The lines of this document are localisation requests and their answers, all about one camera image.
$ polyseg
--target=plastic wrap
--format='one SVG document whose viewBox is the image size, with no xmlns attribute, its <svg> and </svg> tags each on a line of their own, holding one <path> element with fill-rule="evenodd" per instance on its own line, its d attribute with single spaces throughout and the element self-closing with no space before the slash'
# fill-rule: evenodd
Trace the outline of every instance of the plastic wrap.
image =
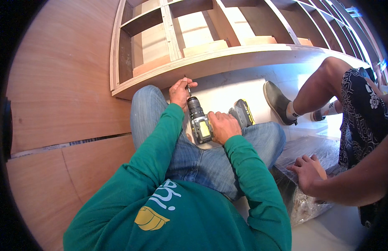
<svg viewBox="0 0 388 251">
<path fill-rule="evenodd" d="M 321 215 L 331 208 L 333 203 L 319 201 L 302 193 L 297 186 L 297 174 L 287 170 L 287 166 L 294 164 L 298 157 L 316 154 L 326 174 L 337 175 L 345 171 L 338 165 L 339 145 L 338 141 L 312 136 L 289 141 L 270 170 L 282 195 L 292 227 Z"/>
</svg>

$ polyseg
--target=cordless drill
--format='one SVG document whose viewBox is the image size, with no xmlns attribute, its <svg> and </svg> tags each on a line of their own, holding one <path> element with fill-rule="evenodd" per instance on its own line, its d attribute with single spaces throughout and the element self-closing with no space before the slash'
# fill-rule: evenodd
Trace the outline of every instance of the cordless drill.
<svg viewBox="0 0 388 251">
<path fill-rule="evenodd" d="M 209 123 L 208 116 L 201 108 L 199 100 L 196 97 L 191 97 L 187 100 L 187 105 L 190 113 L 191 129 L 197 142 L 203 144 L 211 141 L 214 137 L 214 131 Z M 239 99 L 234 103 L 234 106 L 229 110 L 229 114 L 237 119 L 241 128 L 254 124 L 254 119 L 246 100 Z"/>
</svg>

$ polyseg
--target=white sock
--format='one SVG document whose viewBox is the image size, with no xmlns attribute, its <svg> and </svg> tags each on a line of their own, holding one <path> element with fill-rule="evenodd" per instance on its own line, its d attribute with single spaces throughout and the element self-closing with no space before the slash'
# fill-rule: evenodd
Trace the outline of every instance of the white sock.
<svg viewBox="0 0 388 251">
<path fill-rule="evenodd" d="M 321 113 L 322 117 L 337 114 L 335 102 L 327 103 L 324 107 L 321 108 Z"/>
<path fill-rule="evenodd" d="M 289 120 L 291 121 L 295 121 L 298 117 L 300 117 L 301 115 L 296 113 L 294 111 L 294 108 L 293 108 L 293 102 L 290 102 L 288 105 L 287 105 L 287 109 L 286 109 L 286 116 Z"/>
</svg>

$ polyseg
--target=drill bit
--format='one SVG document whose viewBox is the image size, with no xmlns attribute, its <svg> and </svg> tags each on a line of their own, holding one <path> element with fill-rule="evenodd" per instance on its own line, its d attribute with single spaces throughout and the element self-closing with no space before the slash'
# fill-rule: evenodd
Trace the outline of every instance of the drill bit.
<svg viewBox="0 0 388 251">
<path fill-rule="evenodd" d="M 190 94 L 190 97 L 192 97 L 191 90 L 190 90 L 190 87 L 188 86 L 188 84 L 187 84 L 186 88 L 188 90 L 188 94 Z"/>
</svg>

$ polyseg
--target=wooden wall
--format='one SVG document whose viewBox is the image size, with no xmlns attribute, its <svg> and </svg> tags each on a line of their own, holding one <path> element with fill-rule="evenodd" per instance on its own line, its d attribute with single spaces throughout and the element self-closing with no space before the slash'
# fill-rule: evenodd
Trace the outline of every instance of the wooden wall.
<svg viewBox="0 0 388 251">
<path fill-rule="evenodd" d="M 119 0 L 49 0 L 11 66 L 12 153 L 130 133 L 131 103 L 111 97 L 109 58 Z M 10 188 L 44 250 L 62 250 L 81 206 L 134 153 L 131 135 L 7 163 Z"/>
</svg>

